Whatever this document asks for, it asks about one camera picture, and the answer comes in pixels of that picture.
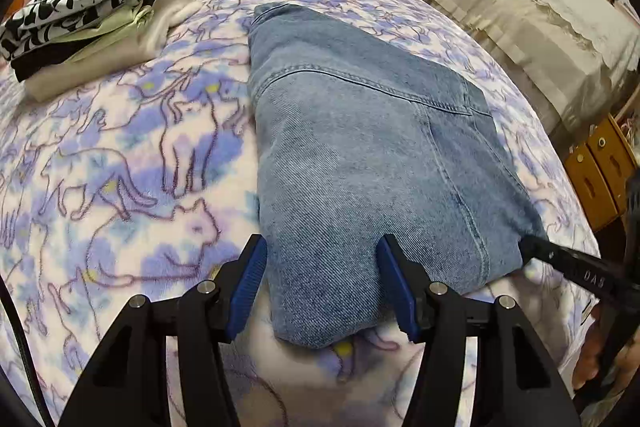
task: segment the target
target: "denim fabric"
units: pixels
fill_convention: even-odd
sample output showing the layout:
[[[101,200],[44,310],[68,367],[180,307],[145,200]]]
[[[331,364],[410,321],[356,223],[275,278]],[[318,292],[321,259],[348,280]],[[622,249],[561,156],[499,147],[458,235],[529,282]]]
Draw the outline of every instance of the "denim fabric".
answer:
[[[384,233],[460,293],[520,267],[523,234],[546,237],[477,87],[307,8],[255,15],[249,87],[277,336],[322,347],[388,315],[374,253]]]

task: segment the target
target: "bedspread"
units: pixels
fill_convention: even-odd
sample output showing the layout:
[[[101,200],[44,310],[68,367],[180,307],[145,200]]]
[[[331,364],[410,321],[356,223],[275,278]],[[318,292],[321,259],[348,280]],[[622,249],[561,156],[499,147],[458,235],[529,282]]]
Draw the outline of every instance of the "bedspread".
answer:
[[[238,256],[258,231],[245,82],[247,30],[259,4],[311,7],[480,87],[549,238],[597,254],[529,104],[486,52],[421,0],[200,1],[203,9],[170,33],[159,58],[48,103],[25,100],[11,68],[0,66],[0,273],[55,419],[130,296],[181,295]],[[536,261],[475,296],[503,293],[518,300],[554,360],[565,364],[582,342],[590,295]],[[35,411],[0,317],[0,363]],[[470,341],[459,425],[470,417],[475,349]],[[291,346],[273,335],[263,282],[246,330],[222,355],[243,426],[399,426],[422,350],[395,323],[317,351]],[[171,413],[180,426],[176,355],[169,343]]]

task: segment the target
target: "metal screw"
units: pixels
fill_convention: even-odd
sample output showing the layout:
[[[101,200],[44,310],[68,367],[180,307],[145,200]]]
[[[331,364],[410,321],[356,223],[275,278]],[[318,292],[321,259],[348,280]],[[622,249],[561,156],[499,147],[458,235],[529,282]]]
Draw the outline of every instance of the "metal screw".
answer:
[[[507,308],[508,310],[516,305],[516,301],[514,301],[513,297],[509,295],[500,295],[498,302],[500,303],[500,306]]]
[[[142,308],[145,303],[146,297],[144,295],[133,295],[133,297],[129,299],[129,306],[132,308]]]
[[[204,293],[205,295],[211,293],[215,289],[216,283],[210,280],[202,281],[200,284],[198,284],[198,291],[200,293]]]
[[[429,289],[436,295],[444,295],[449,288],[447,288],[447,285],[444,282],[432,282],[429,285]]]

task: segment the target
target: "pocket stitching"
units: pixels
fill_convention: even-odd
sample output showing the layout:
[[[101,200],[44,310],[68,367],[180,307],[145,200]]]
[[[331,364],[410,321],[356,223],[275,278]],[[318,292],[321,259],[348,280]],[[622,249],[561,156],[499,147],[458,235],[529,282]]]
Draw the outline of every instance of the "pocket stitching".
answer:
[[[263,15],[267,15],[267,13],[273,11],[273,10],[277,10],[278,8],[282,8],[283,6],[286,6],[287,2],[282,3],[282,4],[278,4],[277,6],[272,6],[271,8],[269,8],[268,10],[265,10],[264,12],[262,12],[260,15],[258,15],[256,18],[254,18],[254,20],[251,22],[250,26],[253,26],[256,22],[258,22]]]
[[[421,125],[420,128],[422,130],[422,133],[426,136],[427,142],[429,142],[431,147],[433,148],[433,152],[434,152],[433,156],[436,160],[436,165],[438,166],[438,171],[440,172],[440,175],[442,176],[443,181],[445,182],[445,184],[449,186],[449,190],[451,194],[456,198],[456,203],[459,204],[460,207],[462,207],[463,209],[463,211],[461,211],[461,214],[465,218],[466,228],[469,231],[471,237],[473,238],[474,243],[476,244],[477,252],[480,254],[481,265],[480,265],[479,283],[481,283],[481,285],[484,285],[486,284],[487,279],[489,277],[489,273],[491,272],[491,258],[489,256],[488,250],[486,249],[484,240],[482,239],[482,235],[478,230],[478,224],[476,223],[476,220],[474,219],[474,216],[471,213],[471,210],[469,209],[468,206],[466,206],[465,200],[462,198],[462,195],[460,195],[460,192],[456,188],[453,180],[451,179],[451,177],[449,176],[449,173],[447,172],[447,169],[445,168],[445,166],[442,163],[442,160],[440,159],[440,150],[438,149],[436,140],[434,139],[433,133],[431,132],[431,121],[429,119],[429,115],[426,112],[424,112],[423,116],[426,118],[426,123]]]
[[[296,64],[294,66],[288,66],[287,68],[283,68],[281,70],[275,71],[271,73],[260,85],[258,90],[255,92],[254,98],[257,102],[258,99],[262,96],[264,91],[268,89],[274,82],[284,78],[285,76],[289,76],[290,74],[295,73],[320,73],[327,74],[329,76],[334,76],[339,80],[344,80],[345,82],[350,82],[352,84],[358,84],[362,87],[367,87],[369,89],[373,89],[384,94],[388,94],[389,96],[394,96],[396,98],[402,98],[403,100],[407,100],[409,102],[420,103],[422,105],[426,105],[428,107],[433,107],[434,109],[442,110],[445,112],[450,112],[453,114],[463,114],[466,116],[471,116],[471,110],[467,107],[460,107],[457,105],[447,104],[443,102],[438,102],[436,100],[431,100],[425,96],[411,94],[399,89],[395,89],[393,87],[383,86],[383,84],[379,84],[377,82],[372,82],[369,79],[363,78],[361,76],[357,76],[356,74],[346,73],[344,71],[332,70],[330,68],[325,68],[323,66],[316,66],[313,64]]]
[[[510,175],[510,177],[518,184],[518,187],[520,187],[522,190],[524,190],[524,193],[527,195],[527,197],[529,197],[529,193],[527,192],[527,189],[524,187],[524,185],[522,184],[522,182],[520,181],[520,179],[511,172],[511,170],[508,168],[508,166],[504,163],[504,160],[502,158],[500,158],[500,155],[495,152],[495,149],[492,147],[492,145],[489,143],[489,140],[487,140],[484,135],[480,132],[480,130],[478,129],[478,126],[476,125],[476,117],[474,117],[472,115],[471,117],[472,123],[474,125],[474,132],[476,133],[476,135],[482,140],[482,142],[484,142],[484,144],[489,147],[489,150],[492,152],[492,154],[494,155],[494,158],[497,160],[498,165],[504,170],[507,171],[507,174]]]

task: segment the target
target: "wooden cabinet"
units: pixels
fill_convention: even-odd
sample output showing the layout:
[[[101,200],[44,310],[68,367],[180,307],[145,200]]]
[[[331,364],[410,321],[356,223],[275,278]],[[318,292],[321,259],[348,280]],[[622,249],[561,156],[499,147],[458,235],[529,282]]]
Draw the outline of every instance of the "wooden cabinet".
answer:
[[[634,155],[611,115],[564,162],[594,232],[625,213],[626,179],[637,167]]]

